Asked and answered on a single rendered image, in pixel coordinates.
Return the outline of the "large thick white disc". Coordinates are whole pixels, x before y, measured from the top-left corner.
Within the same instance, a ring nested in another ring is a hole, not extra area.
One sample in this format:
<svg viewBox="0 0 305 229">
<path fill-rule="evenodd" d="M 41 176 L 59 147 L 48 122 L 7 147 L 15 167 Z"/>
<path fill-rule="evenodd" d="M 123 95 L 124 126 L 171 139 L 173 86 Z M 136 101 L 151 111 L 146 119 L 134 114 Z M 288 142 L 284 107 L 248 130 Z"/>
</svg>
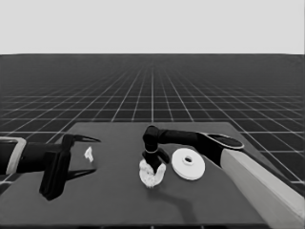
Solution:
<svg viewBox="0 0 305 229">
<path fill-rule="evenodd" d="M 206 169 L 203 157 L 189 148 L 179 148 L 173 152 L 172 166 L 179 176 L 187 180 L 200 179 Z"/>
</svg>

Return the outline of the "white round carrier with pins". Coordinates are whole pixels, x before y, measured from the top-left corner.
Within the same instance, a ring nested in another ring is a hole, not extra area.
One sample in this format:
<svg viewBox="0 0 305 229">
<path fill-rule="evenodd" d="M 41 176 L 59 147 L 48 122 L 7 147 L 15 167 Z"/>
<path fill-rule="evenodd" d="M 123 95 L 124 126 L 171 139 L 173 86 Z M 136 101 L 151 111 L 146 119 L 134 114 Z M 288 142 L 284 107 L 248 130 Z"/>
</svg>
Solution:
<svg viewBox="0 0 305 229">
<path fill-rule="evenodd" d="M 143 174 L 147 174 L 147 175 L 154 176 L 154 179 L 155 179 L 155 186 L 158 185 L 158 184 L 160 184 L 161 181 L 163 180 L 164 176 L 165 176 L 165 174 L 162 175 L 162 176 L 159 176 L 159 175 L 157 174 L 157 171 L 156 171 L 155 174 L 154 174 L 153 172 L 150 174 L 150 173 L 147 173 L 147 172 L 145 172 L 145 171 L 143 171 L 143 170 L 141 170 L 141 169 L 139 168 L 139 176 L 141 176 L 141 175 L 143 175 Z"/>
</svg>

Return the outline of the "small white T-shaped piece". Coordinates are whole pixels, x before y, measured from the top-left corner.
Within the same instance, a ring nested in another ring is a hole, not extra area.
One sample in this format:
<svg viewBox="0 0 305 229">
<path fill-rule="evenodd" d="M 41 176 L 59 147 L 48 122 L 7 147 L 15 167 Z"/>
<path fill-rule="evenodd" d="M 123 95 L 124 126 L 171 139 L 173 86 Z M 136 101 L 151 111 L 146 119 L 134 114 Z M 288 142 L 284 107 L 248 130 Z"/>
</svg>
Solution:
<svg viewBox="0 0 305 229">
<path fill-rule="evenodd" d="M 93 158 L 93 155 L 92 155 L 92 147 L 89 147 L 89 148 L 86 150 L 86 152 L 85 152 L 85 154 L 84 154 L 84 157 L 85 157 L 86 159 L 88 159 L 90 162 L 93 162 L 93 161 L 94 161 L 94 158 Z"/>
</svg>

